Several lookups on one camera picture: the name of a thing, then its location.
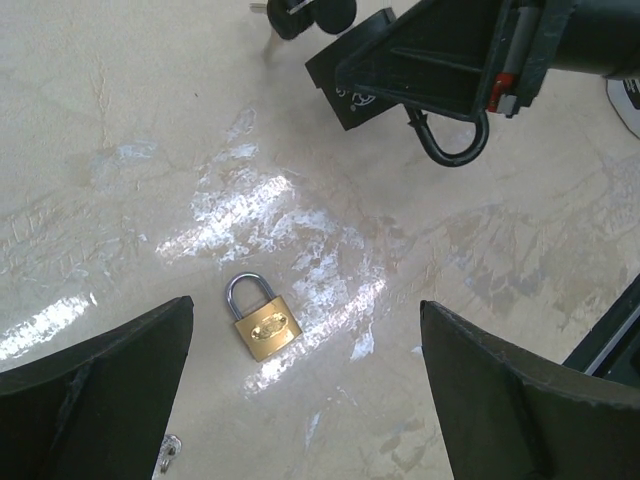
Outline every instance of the brass padlock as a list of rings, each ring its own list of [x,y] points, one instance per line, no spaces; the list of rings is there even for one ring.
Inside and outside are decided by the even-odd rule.
[[[269,298],[269,303],[243,317],[233,299],[233,290],[239,281],[245,279],[258,282]],[[238,320],[235,325],[240,336],[258,362],[291,343],[302,333],[284,299],[281,296],[276,296],[264,277],[257,273],[244,272],[231,279],[227,284],[227,304],[233,316]]]

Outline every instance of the marble floor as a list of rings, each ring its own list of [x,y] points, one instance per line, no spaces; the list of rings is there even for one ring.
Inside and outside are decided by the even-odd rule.
[[[600,78],[551,72],[448,170],[400,108],[342,131],[304,68],[331,38],[265,63],[242,1],[6,0],[0,25],[0,370],[191,295],[168,480],[450,479],[419,301],[562,362],[640,272],[640,140]],[[305,331],[261,364],[224,302],[243,270]]]

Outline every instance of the padlock body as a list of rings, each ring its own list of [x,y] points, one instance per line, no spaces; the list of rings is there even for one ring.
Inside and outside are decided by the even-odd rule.
[[[302,333],[282,297],[238,320],[236,328],[254,358],[261,362]]]

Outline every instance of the padlock shackle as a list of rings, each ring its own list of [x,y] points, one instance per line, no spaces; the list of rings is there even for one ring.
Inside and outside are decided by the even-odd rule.
[[[236,288],[236,285],[242,280],[253,280],[258,282],[258,285],[262,288],[262,291],[269,297],[269,301],[272,301],[276,298],[276,294],[271,288],[271,285],[267,282],[267,280],[260,274],[254,272],[242,272],[233,277],[227,283],[227,305],[231,309],[233,316],[236,317],[236,320],[242,320],[242,312],[236,305],[236,301],[233,299],[233,291]]]

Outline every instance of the red part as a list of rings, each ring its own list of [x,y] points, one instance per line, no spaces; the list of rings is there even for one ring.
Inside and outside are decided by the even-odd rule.
[[[491,98],[489,98],[489,105],[487,105],[488,112],[496,113],[498,111],[500,97],[508,93],[515,82],[516,76],[513,73],[499,73],[496,76],[496,81],[491,90]]]

